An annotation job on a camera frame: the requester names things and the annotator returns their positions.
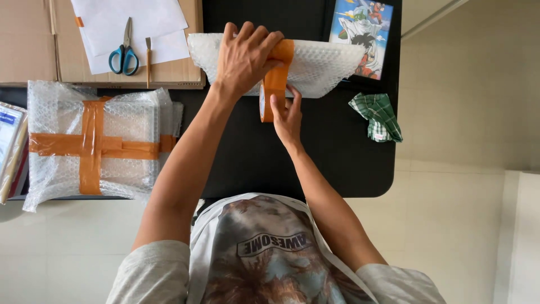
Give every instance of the blue scissors handle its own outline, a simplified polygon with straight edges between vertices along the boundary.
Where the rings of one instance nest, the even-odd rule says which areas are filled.
[[[114,69],[112,64],[116,55],[118,55],[118,70]],[[135,60],[135,68],[129,71],[129,66],[132,58]],[[126,76],[131,76],[135,74],[137,72],[137,69],[139,68],[139,57],[135,55],[135,52],[133,52],[131,46],[128,45],[127,47],[124,47],[124,45],[121,44],[118,49],[114,50],[109,56],[109,68],[111,68],[111,71],[115,74],[124,73]]]
[[[135,68],[132,71],[128,71],[131,58],[135,59]],[[131,76],[137,72],[138,68],[139,68],[139,57],[135,55],[135,52],[133,52],[133,49],[131,48],[131,46],[128,45],[124,51],[124,63],[123,63],[122,72],[124,72],[126,76]]]
[[[120,47],[118,47],[118,49],[114,50],[111,55],[109,56],[109,68],[111,68],[111,71],[115,74],[121,74],[122,73],[122,67],[124,66],[124,51],[125,51],[125,47],[123,44],[120,45]],[[114,59],[114,57],[118,55],[118,66],[119,66],[119,69],[118,70],[115,70],[114,67],[112,66],[112,61]]]

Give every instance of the stack of packages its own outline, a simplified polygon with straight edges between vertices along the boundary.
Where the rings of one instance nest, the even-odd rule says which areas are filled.
[[[179,136],[182,110],[164,89],[111,98],[29,81],[30,189],[23,210],[71,195],[146,202]]]
[[[0,203],[21,194],[28,174],[26,110],[0,102]]]

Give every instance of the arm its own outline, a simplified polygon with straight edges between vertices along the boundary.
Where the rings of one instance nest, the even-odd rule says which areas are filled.
[[[227,23],[221,41],[218,73],[199,112],[171,152],[144,210],[132,251],[154,241],[189,244],[190,224],[212,167],[221,135],[236,104],[268,71],[282,64],[266,60],[283,39],[281,32],[238,29]]]
[[[302,185],[307,203],[322,236],[332,252],[350,269],[378,263],[387,265],[369,240],[358,217],[345,200],[330,186],[300,143],[302,95],[293,87],[294,102],[287,100],[280,109],[275,96],[271,97],[274,126],[281,142],[289,152]]]

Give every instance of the t-shirt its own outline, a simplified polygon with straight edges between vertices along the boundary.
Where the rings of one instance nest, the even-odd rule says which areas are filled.
[[[352,271],[328,249],[305,203],[248,193],[202,212],[190,247],[158,241],[133,251],[120,265],[107,303],[444,300],[415,270],[369,264]]]

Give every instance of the anime poster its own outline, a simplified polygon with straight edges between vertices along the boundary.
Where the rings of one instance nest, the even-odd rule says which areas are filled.
[[[380,80],[393,7],[370,0],[336,0],[330,42],[364,47],[355,75]]]

